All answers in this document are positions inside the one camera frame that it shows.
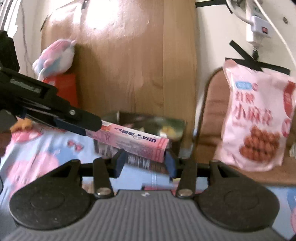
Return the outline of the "person's left hand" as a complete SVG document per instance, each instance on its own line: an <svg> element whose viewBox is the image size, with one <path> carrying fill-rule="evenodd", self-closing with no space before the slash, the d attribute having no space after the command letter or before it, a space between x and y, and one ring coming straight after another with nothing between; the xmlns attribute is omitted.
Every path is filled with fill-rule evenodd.
<svg viewBox="0 0 296 241"><path fill-rule="evenodd" d="M6 152L6 148L9 145L9 143L11 142L11 131L4 131L0 134L0 157L3 157L5 152Z"/></svg>

